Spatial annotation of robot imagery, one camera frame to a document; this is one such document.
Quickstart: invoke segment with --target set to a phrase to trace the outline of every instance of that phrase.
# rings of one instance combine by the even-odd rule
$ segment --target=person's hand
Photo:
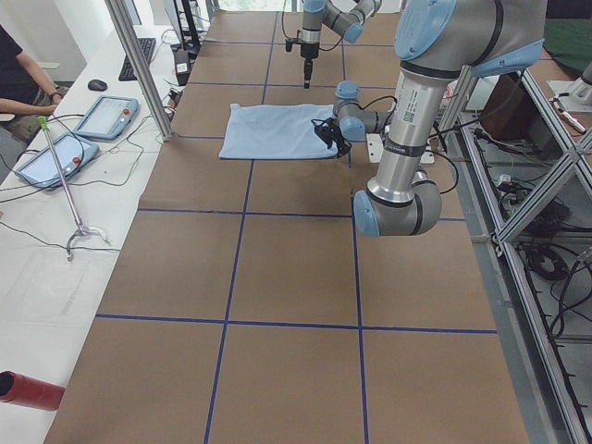
[[[57,105],[39,106],[40,116],[51,116],[56,111]]]

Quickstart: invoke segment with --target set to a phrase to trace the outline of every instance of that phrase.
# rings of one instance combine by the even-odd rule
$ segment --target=red cylinder
[[[0,373],[0,401],[35,409],[57,410],[64,388],[14,372]]]

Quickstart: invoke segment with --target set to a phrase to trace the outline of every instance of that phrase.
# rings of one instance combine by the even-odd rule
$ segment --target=person's arm
[[[43,69],[37,64],[30,55],[22,51],[17,55],[17,60],[20,65],[25,69],[33,80],[41,87],[41,89],[47,94],[57,93],[56,87],[49,76],[43,71]],[[54,95],[52,98],[55,105],[59,104],[62,100],[60,95]]]
[[[16,100],[0,98],[0,113],[17,114],[20,116],[51,116],[56,107],[57,104],[35,106],[23,104]]]

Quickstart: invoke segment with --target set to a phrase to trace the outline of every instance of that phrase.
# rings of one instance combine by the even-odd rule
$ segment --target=black shirt
[[[32,105],[39,86],[20,65],[22,48],[0,25],[0,98]]]

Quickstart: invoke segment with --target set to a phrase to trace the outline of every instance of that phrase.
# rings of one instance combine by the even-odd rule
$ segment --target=wristwatch
[[[63,97],[62,94],[60,94],[59,92],[52,92],[51,94],[49,94],[49,98],[51,99],[51,101],[54,101],[54,97],[56,97],[57,95],[59,95],[60,97]]]

